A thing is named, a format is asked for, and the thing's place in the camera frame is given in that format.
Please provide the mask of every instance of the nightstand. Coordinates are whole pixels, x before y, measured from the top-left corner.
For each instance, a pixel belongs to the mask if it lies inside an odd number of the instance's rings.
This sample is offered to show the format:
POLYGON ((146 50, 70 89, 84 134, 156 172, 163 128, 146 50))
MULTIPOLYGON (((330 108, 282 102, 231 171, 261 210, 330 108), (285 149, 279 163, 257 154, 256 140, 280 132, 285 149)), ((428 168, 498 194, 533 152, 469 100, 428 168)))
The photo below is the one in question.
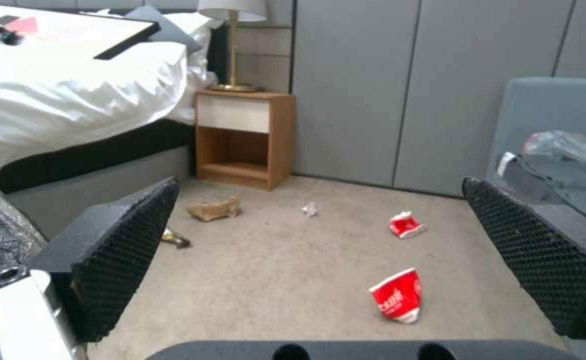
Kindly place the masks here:
POLYGON ((197 178, 270 191, 290 174, 295 96, 197 92, 197 178))

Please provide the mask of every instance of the black mesh pad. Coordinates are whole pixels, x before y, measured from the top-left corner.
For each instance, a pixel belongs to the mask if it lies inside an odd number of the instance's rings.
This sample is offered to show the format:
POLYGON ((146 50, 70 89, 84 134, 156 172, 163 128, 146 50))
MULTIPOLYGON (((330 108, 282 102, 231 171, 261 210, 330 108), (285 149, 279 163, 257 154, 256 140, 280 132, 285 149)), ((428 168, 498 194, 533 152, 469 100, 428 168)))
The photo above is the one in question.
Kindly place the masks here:
POLYGON ((526 204, 486 181, 464 180, 482 226, 559 335, 586 338, 586 219, 567 205, 526 204))
POLYGON ((117 324, 155 255, 178 192, 172 178, 91 207, 31 261, 31 268, 51 273, 80 341, 98 341, 117 324))

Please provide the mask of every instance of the crushed red cup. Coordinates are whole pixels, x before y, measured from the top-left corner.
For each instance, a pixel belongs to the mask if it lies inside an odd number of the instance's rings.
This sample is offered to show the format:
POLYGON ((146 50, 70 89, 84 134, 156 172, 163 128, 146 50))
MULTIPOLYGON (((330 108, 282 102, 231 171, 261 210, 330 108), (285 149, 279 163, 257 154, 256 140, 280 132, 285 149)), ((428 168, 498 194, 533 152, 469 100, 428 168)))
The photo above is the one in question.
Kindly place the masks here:
POLYGON ((421 309, 421 283, 414 268, 401 271, 368 290, 389 319, 412 324, 421 309))
POLYGON ((397 235, 400 239, 406 239, 412 237, 423 230, 426 227, 419 223, 417 219, 412 216, 410 211, 403 211, 391 218, 390 221, 391 231, 397 235))

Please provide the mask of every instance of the litter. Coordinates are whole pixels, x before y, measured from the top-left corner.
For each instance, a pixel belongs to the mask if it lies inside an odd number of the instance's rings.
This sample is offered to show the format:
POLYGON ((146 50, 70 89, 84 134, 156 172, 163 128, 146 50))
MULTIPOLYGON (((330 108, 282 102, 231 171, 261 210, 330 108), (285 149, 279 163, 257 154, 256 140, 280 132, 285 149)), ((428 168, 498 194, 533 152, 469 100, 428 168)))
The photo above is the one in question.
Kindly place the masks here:
POLYGON ((307 218, 312 218, 313 216, 317 215, 317 205, 315 205, 315 201, 307 203, 304 207, 302 207, 302 211, 307 218))
POLYGON ((190 241, 184 235, 166 228, 162 235, 162 241, 165 243, 175 244, 175 248, 190 248, 190 241))
POLYGON ((368 291, 384 316, 404 324, 419 318, 421 283, 415 268, 406 269, 386 278, 368 291))
POLYGON ((391 218, 391 231, 400 239, 412 237, 424 230, 426 226, 420 224, 417 219, 412 216, 410 211, 403 211, 391 218))
POLYGON ((240 213, 240 198, 231 196, 226 202, 206 203, 187 207, 188 213, 201 221, 213 221, 219 218, 235 217, 240 213))

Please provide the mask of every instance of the white drawer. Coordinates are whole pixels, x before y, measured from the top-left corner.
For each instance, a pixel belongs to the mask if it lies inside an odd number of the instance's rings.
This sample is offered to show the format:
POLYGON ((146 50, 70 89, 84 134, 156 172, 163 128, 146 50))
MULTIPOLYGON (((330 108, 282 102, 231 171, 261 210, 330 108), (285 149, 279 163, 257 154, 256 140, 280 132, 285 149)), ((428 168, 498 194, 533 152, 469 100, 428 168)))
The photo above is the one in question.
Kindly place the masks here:
POLYGON ((268 133, 268 100, 228 96, 197 96, 197 125, 209 128, 268 133))

